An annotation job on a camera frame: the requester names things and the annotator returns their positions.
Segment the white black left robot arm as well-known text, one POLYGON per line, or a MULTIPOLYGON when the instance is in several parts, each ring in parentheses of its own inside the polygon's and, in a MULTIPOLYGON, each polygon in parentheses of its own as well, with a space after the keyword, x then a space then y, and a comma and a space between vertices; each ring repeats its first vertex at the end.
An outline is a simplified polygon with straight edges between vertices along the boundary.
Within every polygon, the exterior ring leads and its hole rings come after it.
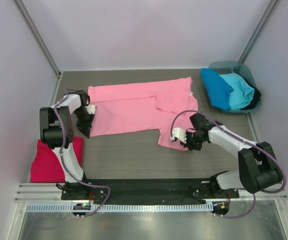
POLYGON ((67 89, 57 103, 39 110, 40 139, 57 157, 68 189, 91 187, 74 151, 75 127, 72 115, 77 117, 77 130, 89 138, 95 111, 96 106, 91 105, 87 92, 72 89, 67 89))

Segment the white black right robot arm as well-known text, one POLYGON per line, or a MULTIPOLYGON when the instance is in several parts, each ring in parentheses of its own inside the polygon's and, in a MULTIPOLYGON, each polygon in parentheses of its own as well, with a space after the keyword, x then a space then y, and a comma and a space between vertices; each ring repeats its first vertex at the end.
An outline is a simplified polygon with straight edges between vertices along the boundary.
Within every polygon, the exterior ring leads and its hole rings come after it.
POLYGON ((266 141, 243 138, 218 121, 207 119, 193 111, 189 120, 192 128, 172 127, 170 139, 188 150, 200 151, 203 143, 215 144, 237 159, 238 170, 224 171, 211 176, 216 191, 244 189, 250 194, 279 193, 286 186, 286 175, 276 159, 273 147, 266 141))

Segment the light pink t shirt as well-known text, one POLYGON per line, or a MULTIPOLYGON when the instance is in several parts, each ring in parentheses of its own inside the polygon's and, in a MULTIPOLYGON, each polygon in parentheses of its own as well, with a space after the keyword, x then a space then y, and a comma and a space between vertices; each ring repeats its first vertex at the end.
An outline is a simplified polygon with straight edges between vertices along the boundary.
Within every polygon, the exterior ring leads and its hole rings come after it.
POLYGON ((171 128, 190 129, 189 117, 198 109, 191 77, 146 83, 89 86, 96 106, 91 137, 159 130, 158 145, 185 151, 171 140, 171 128))

